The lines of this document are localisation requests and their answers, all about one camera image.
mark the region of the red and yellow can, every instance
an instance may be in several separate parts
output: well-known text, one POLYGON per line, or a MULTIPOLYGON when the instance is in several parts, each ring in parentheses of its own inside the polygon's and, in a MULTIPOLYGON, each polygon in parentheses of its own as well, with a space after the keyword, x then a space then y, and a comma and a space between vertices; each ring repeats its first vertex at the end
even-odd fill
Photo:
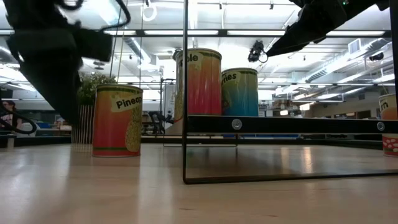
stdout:
MULTIPOLYGON (((380 96, 381 119, 397 120, 397 102, 395 94, 380 96)), ((383 151, 385 156, 398 156, 398 134, 383 134, 383 151)))
POLYGON ((142 92, 129 85, 97 87, 93 156, 140 156, 142 92))
MULTIPOLYGON (((183 115, 183 53, 176 56, 177 80, 174 119, 183 115)), ((210 49, 188 49, 188 114, 221 115, 221 54, 210 49)))

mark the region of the blue and yellow can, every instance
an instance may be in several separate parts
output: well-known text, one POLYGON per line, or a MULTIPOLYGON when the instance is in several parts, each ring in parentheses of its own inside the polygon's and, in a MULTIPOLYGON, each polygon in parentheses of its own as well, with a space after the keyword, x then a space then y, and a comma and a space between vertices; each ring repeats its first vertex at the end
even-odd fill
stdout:
POLYGON ((257 70, 232 68, 221 74, 222 108, 225 116, 259 116, 257 70))

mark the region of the green plant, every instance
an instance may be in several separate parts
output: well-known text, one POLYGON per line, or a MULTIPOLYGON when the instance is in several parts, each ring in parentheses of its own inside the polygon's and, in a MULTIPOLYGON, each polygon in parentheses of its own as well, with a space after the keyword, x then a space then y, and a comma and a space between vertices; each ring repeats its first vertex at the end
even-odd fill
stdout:
POLYGON ((78 91, 78 99, 81 105, 94 105, 98 85, 117 83, 114 76, 109 77, 100 73, 80 73, 80 80, 81 87, 78 91))

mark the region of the can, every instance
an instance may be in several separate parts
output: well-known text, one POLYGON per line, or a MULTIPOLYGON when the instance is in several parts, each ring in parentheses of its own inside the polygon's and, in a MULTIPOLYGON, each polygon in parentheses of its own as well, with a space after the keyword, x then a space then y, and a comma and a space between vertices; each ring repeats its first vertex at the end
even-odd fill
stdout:
POLYGON ((140 156, 142 92, 142 89, 129 85, 97 87, 93 156, 140 156))
POLYGON ((259 116, 257 70, 232 68, 221 74, 223 115, 259 116))
MULTIPOLYGON (((182 51, 176 56, 177 80, 174 120, 183 116, 182 51)), ((221 115, 221 54, 210 49, 188 49, 188 114, 221 115)))
MULTIPOLYGON (((397 102, 395 94, 380 96, 381 119, 397 120, 397 102)), ((383 151, 385 156, 398 156, 398 134, 383 134, 383 151)))

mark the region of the person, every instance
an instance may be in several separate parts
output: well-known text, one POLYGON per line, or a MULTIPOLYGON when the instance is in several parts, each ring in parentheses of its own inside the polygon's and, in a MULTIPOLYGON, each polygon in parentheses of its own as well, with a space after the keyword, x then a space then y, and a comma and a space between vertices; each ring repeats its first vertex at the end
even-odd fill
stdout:
MULTIPOLYGON (((12 100, 3 101, 2 105, 9 111, 16 111, 15 103, 12 100)), ((16 119, 13 114, 6 112, 5 115, 1 116, 0 119, 9 123, 10 125, 20 129, 22 126, 22 119, 16 119)))

